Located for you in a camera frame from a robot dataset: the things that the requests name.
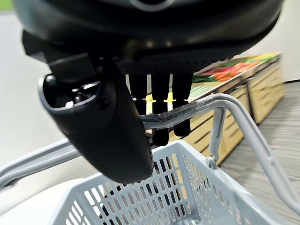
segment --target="gray metal handle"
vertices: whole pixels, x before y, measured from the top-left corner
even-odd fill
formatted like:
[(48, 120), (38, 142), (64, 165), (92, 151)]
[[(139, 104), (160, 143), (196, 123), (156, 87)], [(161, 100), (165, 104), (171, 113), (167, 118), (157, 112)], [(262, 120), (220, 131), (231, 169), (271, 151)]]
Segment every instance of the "gray metal handle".
[(81, 154), (68, 139), (43, 147), (0, 168), (0, 191), (24, 177), (79, 156)]
[[(215, 110), (210, 152), (213, 157), (208, 159), (212, 165), (218, 160), (218, 148), (223, 130), (225, 112), (228, 109), (245, 138), (255, 153), (259, 163), (266, 173), (271, 185), (280, 199), (300, 216), (300, 198), (294, 190), (286, 173), (276, 160), (270, 146), (267, 144), (258, 127), (252, 120), (245, 107), (234, 97), (226, 94), (212, 94), (208, 97), (194, 101), (188, 105), (161, 114), (142, 115), (145, 129), (163, 129), (210, 110)], [(79, 157), (80, 153), (67, 139), (49, 145), (43, 149), (29, 154), (0, 170), (0, 189), (13, 184), (25, 176), (37, 173), (41, 170), (67, 162)]]

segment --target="produce display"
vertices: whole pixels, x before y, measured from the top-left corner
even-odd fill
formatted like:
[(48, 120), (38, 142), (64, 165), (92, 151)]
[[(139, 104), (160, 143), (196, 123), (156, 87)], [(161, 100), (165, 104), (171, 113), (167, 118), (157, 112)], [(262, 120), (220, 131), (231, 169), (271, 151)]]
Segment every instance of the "produce display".
[[(193, 85), (191, 88), (190, 96), (188, 101), (191, 102), (196, 100), (203, 94), (207, 94), (212, 91), (215, 87), (223, 84), (231, 78), (239, 75), (246, 70), (253, 68), (256, 65), (264, 63), (265, 61), (272, 60), (278, 53), (263, 54), (255, 57), (234, 59), (228, 62), (222, 63), (218, 67), (205, 71), (201, 74), (194, 75)], [(152, 95), (149, 94), (146, 97), (147, 101), (147, 114), (152, 113), (152, 103), (154, 102)], [(172, 88), (169, 89), (169, 95), (166, 102), (168, 103), (168, 110), (172, 110), (173, 102)]]
[(255, 57), (231, 60), (211, 70), (195, 75), (193, 77), (193, 83), (228, 81), (236, 75), (245, 72), (258, 64), (273, 59), (276, 55), (277, 53), (270, 53)]

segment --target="white wall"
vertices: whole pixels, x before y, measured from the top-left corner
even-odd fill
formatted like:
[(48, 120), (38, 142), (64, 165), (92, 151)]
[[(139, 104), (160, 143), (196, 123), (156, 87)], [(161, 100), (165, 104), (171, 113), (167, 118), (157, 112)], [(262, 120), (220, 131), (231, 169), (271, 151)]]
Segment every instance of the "white wall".
[[(49, 68), (25, 55), (21, 25), (12, 13), (0, 15), (0, 167), (64, 138), (38, 99), (38, 79)], [(21, 180), (0, 192), (0, 215), (28, 197), (96, 170), (82, 157)]]
[(300, 0), (285, 0), (280, 19), (272, 32), (260, 43), (244, 52), (241, 56), (283, 52), (284, 80), (300, 79), (299, 10)]

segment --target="shopping cart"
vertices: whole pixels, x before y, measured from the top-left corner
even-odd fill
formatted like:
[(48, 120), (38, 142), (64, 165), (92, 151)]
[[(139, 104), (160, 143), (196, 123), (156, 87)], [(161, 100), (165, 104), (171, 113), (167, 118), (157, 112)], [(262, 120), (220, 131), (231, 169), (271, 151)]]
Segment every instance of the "shopping cart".
[[(289, 224), (216, 166), (226, 109), (237, 121), (277, 195), (300, 215), (297, 192), (244, 106), (229, 95), (212, 94), (169, 112), (141, 116), (145, 129), (160, 129), (214, 110), (210, 157), (184, 141), (157, 148), (150, 178), (124, 185), (95, 174), (66, 193), (49, 224)], [(80, 153), (67, 140), (33, 152), (0, 170), (0, 189), (78, 156)]]

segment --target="white plastic basket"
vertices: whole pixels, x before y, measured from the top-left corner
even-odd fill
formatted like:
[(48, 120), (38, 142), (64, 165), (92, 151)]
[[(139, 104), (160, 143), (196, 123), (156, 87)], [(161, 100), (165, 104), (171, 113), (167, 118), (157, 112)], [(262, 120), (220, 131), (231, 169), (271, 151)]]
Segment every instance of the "white plastic basket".
[(54, 225), (289, 224), (184, 141), (153, 152), (147, 180), (123, 185), (96, 174), (71, 188)]

